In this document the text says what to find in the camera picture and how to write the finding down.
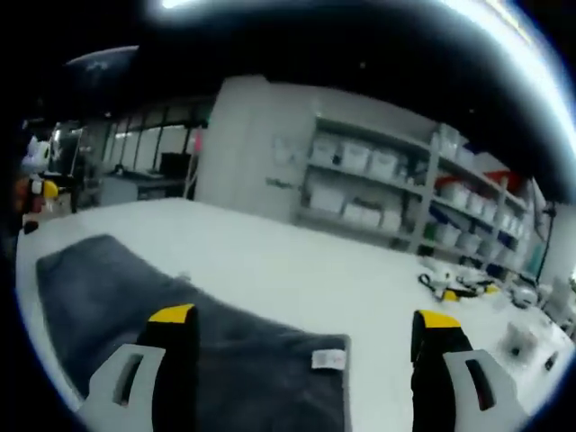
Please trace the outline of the person's left hand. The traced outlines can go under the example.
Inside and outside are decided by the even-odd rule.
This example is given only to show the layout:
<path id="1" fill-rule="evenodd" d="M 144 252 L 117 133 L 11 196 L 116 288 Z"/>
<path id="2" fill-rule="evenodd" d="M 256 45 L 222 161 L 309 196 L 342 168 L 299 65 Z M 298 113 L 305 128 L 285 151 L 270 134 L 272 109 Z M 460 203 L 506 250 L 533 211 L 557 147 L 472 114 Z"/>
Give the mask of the person's left hand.
<path id="1" fill-rule="evenodd" d="M 19 214 L 25 214 L 29 207 L 30 179 L 25 176 L 15 181 L 13 186 L 13 207 Z"/>

